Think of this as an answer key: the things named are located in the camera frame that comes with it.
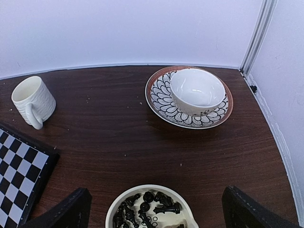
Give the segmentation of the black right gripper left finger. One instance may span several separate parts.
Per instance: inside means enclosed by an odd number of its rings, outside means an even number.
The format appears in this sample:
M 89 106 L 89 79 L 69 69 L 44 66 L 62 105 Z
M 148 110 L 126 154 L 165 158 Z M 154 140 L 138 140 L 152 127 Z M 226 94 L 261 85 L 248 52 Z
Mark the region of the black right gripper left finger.
M 22 228 L 86 228 L 92 196 L 87 188 L 78 188 L 51 210 L 36 217 Z

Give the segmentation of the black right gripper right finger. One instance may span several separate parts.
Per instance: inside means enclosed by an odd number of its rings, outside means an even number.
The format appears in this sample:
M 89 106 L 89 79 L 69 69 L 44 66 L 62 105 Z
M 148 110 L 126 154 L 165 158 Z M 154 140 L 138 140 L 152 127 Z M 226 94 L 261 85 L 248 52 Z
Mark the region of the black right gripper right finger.
M 236 186 L 227 186 L 222 195 L 227 228 L 298 228 L 287 219 L 269 211 Z

